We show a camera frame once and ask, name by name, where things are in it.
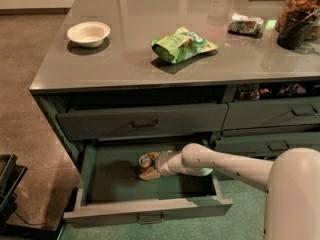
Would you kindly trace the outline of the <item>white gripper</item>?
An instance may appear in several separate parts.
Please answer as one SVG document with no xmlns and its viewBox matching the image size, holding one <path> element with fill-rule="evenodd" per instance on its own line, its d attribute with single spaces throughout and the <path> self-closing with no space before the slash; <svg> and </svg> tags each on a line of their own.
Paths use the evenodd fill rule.
<svg viewBox="0 0 320 240">
<path fill-rule="evenodd" d="M 149 152 L 147 155 L 155 160 L 155 168 L 150 167 L 145 172 L 139 175 L 139 178 L 144 181 L 158 179 L 161 176 L 171 176 L 173 172 L 169 168 L 169 158 L 172 155 L 170 151 Z"/>
</svg>

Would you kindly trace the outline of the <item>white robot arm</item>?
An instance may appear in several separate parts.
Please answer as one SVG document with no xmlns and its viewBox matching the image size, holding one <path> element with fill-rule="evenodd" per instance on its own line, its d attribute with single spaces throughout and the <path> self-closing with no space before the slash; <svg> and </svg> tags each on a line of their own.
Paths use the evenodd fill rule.
<svg viewBox="0 0 320 240">
<path fill-rule="evenodd" d="M 320 152 L 293 148 L 275 160 L 232 155 L 190 143 L 178 152 L 139 157 L 145 181 L 216 170 L 266 193 L 263 240 L 320 240 Z"/>
</svg>

